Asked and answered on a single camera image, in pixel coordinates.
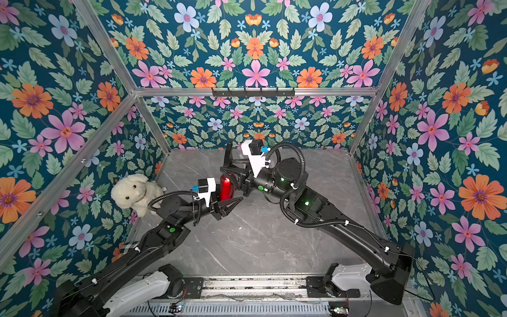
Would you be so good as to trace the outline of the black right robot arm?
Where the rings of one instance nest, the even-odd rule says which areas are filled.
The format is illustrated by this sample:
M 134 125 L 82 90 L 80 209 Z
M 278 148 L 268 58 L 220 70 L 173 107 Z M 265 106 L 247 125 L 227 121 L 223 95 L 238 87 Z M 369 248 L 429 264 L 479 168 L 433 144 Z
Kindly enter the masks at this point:
M 402 304 L 415 260 L 413 247 L 381 238 L 308 187 L 306 159 L 294 143 L 267 147 L 261 140 L 248 140 L 240 148 L 243 157 L 234 158 L 228 143 L 220 168 L 237 190 L 244 196 L 257 190 L 277 198 L 281 213 L 294 225 L 321 230 L 363 259 L 357 265 L 331 264 L 319 291 L 340 297 L 349 290 L 369 289 L 385 302 Z

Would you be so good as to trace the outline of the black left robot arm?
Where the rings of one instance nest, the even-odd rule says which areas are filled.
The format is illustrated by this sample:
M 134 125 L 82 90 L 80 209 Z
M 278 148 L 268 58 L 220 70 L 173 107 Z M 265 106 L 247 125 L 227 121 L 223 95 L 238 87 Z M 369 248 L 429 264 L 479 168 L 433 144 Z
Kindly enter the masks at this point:
M 161 206 L 155 211 L 162 221 L 119 260 L 80 282 L 66 281 L 55 292 L 50 316 L 121 316 L 143 302 L 160 297 L 169 289 L 183 290 L 182 276 L 171 265 L 135 282 L 132 279 L 157 260 L 173 252 L 190 234 L 188 223 L 198 224 L 212 214 L 221 219 L 243 199 L 220 201 L 211 193 L 210 202 L 192 191 L 175 191 L 153 199 Z

